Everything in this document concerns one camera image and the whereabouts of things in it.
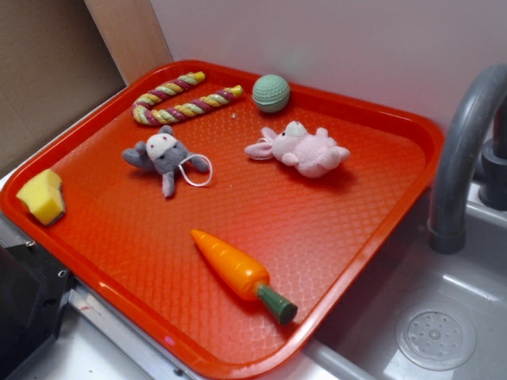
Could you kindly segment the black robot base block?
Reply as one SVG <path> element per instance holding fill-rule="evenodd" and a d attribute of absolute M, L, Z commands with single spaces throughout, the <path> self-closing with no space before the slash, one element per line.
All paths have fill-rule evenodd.
<path fill-rule="evenodd" d="M 1 248 L 1 378 L 59 337 L 74 276 L 37 243 Z"/>

